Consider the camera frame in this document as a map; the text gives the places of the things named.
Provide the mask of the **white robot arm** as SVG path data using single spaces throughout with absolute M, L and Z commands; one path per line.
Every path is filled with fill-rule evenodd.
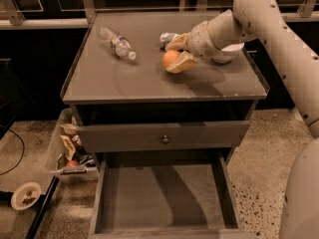
M 308 126 L 313 140 L 295 158 L 287 180 L 279 239 L 319 239 L 319 59 L 281 16 L 276 0 L 234 0 L 232 8 L 165 48 L 180 50 L 173 74 L 215 59 L 223 48 L 259 40 Z

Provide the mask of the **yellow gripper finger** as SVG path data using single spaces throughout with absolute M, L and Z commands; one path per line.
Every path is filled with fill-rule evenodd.
M 188 49 L 188 33 L 183 33 L 177 37 L 175 37 L 172 41 L 170 41 L 165 49 L 169 50 L 187 50 Z
M 169 73 L 178 74 L 182 71 L 186 71 L 190 68 L 193 68 L 196 63 L 199 61 L 199 58 L 189 53 L 188 51 L 180 52 L 179 57 L 173 62 L 170 66 L 165 68 Z

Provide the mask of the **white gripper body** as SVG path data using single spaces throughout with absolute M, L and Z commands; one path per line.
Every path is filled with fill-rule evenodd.
M 212 59 L 220 50 L 213 43 L 211 35 L 211 21 L 203 21 L 196 25 L 188 34 L 188 50 L 197 58 L 205 60 Z

